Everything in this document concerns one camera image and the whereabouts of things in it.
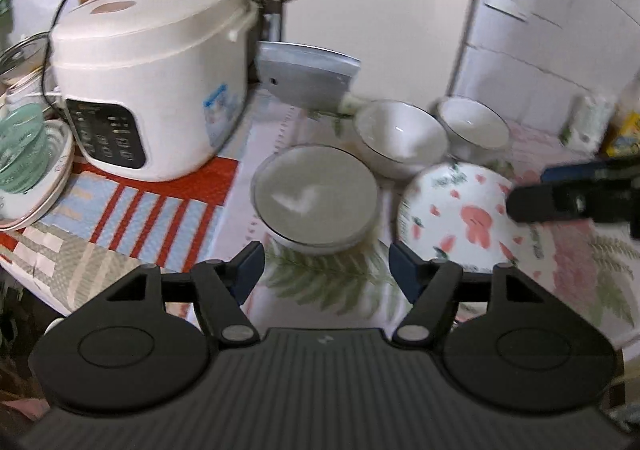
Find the red striped cloth mat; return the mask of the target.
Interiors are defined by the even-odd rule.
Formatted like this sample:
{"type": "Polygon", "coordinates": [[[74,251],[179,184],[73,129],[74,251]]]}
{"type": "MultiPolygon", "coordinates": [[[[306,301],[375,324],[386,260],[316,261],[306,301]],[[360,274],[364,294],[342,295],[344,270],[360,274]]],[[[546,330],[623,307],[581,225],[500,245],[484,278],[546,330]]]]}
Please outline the red striped cloth mat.
{"type": "Polygon", "coordinates": [[[1,264],[63,315],[141,264],[180,273],[212,257],[238,166],[215,158],[189,176],[145,183],[76,160],[61,198],[43,218],[2,233],[1,264]]]}

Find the carrot pattern white plate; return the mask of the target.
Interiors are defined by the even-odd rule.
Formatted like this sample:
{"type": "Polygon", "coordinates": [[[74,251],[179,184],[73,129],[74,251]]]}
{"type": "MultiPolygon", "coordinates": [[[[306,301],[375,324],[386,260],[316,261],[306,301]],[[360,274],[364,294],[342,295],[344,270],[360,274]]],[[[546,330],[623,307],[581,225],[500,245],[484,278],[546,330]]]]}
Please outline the carrot pattern white plate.
{"type": "Polygon", "coordinates": [[[486,167],[440,163],[421,172],[398,207],[397,239],[421,259],[449,259],[472,271],[534,260],[530,231],[506,215],[513,184],[486,167]]]}

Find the white stacked plates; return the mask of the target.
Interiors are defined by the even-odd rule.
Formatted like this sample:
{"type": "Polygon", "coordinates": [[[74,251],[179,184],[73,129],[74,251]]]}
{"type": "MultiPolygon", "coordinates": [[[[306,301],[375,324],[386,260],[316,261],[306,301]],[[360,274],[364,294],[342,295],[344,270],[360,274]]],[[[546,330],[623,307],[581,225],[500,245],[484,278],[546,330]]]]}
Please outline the white stacked plates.
{"type": "Polygon", "coordinates": [[[44,122],[49,161],[46,172],[31,189],[1,192],[1,231],[25,228],[55,205],[72,172],[75,143],[70,127],[61,120],[44,122]]]}

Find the white cutting board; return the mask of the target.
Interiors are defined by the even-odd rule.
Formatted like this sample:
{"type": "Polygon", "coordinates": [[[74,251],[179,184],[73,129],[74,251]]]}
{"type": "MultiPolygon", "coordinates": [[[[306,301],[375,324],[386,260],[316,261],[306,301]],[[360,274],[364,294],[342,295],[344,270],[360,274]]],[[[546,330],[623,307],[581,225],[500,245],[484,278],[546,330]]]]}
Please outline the white cutting board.
{"type": "Polygon", "coordinates": [[[296,0],[285,41],[358,58],[352,92],[422,108],[445,95],[472,0],[296,0]]]}

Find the yellow label bottle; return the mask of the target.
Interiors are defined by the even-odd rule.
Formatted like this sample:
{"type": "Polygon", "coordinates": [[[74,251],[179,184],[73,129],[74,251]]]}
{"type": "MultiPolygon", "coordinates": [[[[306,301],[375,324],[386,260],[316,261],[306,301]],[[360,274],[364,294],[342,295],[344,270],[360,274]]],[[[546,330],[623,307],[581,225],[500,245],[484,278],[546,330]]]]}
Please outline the yellow label bottle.
{"type": "Polygon", "coordinates": [[[639,153],[639,78],[620,94],[605,137],[604,153],[610,158],[639,153]]]}

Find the white rice cooker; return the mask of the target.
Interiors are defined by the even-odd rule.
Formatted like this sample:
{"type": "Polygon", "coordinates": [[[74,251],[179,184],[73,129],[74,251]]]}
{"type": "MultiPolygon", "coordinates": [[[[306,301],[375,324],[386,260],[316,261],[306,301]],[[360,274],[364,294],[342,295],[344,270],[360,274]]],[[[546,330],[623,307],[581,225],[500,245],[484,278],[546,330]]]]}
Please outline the white rice cooker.
{"type": "Polygon", "coordinates": [[[82,154],[171,181],[224,146],[247,93],[252,0],[91,0],[50,32],[51,67],[82,154]]]}

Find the white seasoning bottle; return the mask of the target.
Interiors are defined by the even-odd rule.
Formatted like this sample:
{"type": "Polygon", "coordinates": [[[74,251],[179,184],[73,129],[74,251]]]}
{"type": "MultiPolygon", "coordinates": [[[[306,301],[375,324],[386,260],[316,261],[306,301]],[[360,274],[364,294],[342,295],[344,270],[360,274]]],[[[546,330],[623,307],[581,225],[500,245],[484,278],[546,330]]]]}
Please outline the white seasoning bottle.
{"type": "Polygon", "coordinates": [[[602,95],[574,97],[560,142],[570,150],[594,155],[604,140],[614,112],[615,104],[602,95]]]}

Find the white bowl dark rim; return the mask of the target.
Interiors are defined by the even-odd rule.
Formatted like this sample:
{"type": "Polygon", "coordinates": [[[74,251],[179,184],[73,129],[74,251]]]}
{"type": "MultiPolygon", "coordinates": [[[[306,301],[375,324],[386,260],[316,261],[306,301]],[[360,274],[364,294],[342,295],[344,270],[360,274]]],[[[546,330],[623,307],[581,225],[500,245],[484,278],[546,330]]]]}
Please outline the white bowl dark rim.
{"type": "Polygon", "coordinates": [[[500,115],[464,97],[442,99],[436,118],[445,129],[451,155],[459,160],[487,164],[497,160],[511,145],[511,131],[500,115]]]}
{"type": "Polygon", "coordinates": [[[288,147],[266,159],[250,202],[270,236],[308,255],[346,251],[378,220],[381,190],[356,155],[326,145],[288,147]]]}
{"type": "Polygon", "coordinates": [[[377,100],[360,108],[352,125],[361,159],[374,173],[394,181],[409,181],[449,151],[442,125],[407,103],[377,100]]]}

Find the glass pot lid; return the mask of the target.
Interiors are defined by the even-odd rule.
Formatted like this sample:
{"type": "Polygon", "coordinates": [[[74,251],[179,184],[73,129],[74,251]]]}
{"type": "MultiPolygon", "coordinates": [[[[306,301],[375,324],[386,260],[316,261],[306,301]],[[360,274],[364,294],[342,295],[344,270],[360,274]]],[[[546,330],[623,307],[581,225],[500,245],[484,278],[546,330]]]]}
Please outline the glass pot lid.
{"type": "Polygon", "coordinates": [[[42,66],[48,35],[47,31],[41,31],[27,36],[1,54],[0,77],[4,86],[14,85],[42,66]]]}

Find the floral table cloth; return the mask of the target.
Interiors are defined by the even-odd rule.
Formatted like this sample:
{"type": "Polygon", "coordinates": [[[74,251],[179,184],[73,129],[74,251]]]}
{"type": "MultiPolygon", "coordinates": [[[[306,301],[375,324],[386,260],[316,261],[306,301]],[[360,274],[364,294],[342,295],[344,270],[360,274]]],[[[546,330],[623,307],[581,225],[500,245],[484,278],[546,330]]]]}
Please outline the floral table cloth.
{"type": "Polygon", "coordinates": [[[392,331],[408,301],[390,277],[394,240],[424,259],[443,257],[489,270],[511,262],[599,328],[617,347],[639,338],[639,246],[624,226],[588,222],[514,225],[504,194],[536,181],[547,164],[570,154],[551,136],[517,127],[514,147],[485,170],[457,164],[416,184],[381,181],[376,224],[355,248],[329,255],[294,251],[270,235],[250,202],[250,181],[270,155],[298,144],[355,151],[347,119],[258,99],[247,151],[224,208],[214,218],[206,259],[230,259],[250,241],[266,251],[266,268],[244,311],[259,330],[381,328],[392,331]]]}

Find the green plastic basket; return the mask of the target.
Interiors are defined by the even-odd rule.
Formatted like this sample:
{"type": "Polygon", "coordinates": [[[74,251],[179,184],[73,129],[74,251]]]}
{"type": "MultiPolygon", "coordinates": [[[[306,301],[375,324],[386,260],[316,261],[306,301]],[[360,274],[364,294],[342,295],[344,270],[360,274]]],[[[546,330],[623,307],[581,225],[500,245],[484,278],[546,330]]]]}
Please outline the green plastic basket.
{"type": "Polygon", "coordinates": [[[1,189],[20,193],[43,177],[49,163],[46,125],[38,104],[27,104],[1,120],[1,189]]]}

